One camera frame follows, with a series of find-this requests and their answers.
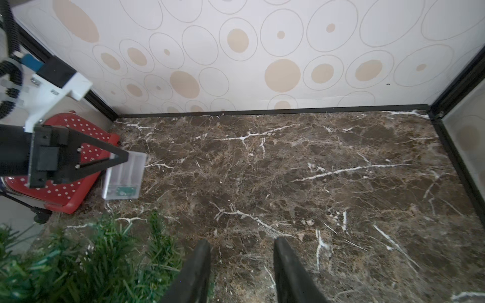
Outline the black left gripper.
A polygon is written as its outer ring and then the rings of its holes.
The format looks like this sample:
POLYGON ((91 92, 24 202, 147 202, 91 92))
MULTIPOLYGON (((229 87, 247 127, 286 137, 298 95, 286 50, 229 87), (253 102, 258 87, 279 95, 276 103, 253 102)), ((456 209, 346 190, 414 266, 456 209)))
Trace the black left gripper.
POLYGON ((74 182, 127 161, 127 151, 104 141, 62 126, 36 125, 30 145, 28 187, 44 188, 48 181, 74 182), (81 163, 84 143, 109 154, 81 163))

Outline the red polka dot toaster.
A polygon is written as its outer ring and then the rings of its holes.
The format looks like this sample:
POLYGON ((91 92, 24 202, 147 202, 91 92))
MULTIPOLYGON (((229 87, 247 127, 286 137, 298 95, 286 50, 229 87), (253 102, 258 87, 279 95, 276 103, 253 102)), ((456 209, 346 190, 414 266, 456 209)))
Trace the red polka dot toaster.
POLYGON ((1 181, 7 189, 39 199, 50 212, 72 214, 99 174, 128 161, 108 133, 67 112, 38 124, 32 132, 1 126, 1 181))

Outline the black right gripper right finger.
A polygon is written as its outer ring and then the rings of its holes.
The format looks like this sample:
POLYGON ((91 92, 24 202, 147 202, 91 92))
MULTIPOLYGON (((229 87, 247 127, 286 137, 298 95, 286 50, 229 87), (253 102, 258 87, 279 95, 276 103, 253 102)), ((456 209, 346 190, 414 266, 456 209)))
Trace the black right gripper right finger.
POLYGON ((274 241, 277 302, 328 302, 285 237, 274 241))

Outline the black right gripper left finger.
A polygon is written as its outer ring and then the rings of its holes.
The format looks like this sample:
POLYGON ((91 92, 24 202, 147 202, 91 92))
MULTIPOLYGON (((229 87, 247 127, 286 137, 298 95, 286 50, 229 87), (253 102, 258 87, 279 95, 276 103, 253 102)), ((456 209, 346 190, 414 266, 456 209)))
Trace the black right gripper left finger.
POLYGON ((197 243, 159 302, 207 302, 210 268, 210 244, 204 239, 197 243))

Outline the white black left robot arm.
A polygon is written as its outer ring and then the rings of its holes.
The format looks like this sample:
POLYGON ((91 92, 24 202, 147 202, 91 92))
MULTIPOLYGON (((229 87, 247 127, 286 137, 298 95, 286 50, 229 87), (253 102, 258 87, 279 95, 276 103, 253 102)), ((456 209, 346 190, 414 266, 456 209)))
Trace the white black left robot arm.
POLYGON ((25 176, 29 188, 43 188, 48 181, 73 183, 128 158, 128 152, 69 128, 36 125, 28 133, 21 126, 1 126, 1 176, 25 176), (82 164, 84 143, 114 157, 82 164))

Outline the clear plastic battery box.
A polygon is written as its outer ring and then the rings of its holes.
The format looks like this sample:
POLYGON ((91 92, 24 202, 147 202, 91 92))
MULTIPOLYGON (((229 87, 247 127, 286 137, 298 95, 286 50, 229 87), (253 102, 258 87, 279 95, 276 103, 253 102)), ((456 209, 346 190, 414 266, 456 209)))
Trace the clear plastic battery box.
POLYGON ((127 162, 108 168, 103 181, 103 199, 139 198, 146 161, 147 154, 129 151, 127 162))

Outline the green artificial christmas tree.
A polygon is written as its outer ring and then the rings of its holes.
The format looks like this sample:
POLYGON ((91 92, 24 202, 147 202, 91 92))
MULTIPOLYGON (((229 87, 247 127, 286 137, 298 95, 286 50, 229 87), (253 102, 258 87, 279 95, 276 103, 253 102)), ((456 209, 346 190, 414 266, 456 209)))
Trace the green artificial christmas tree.
POLYGON ((2 302, 158 302, 183 263, 156 213, 57 231, 24 255, 8 251, 16 238, 1 229, 2 302))

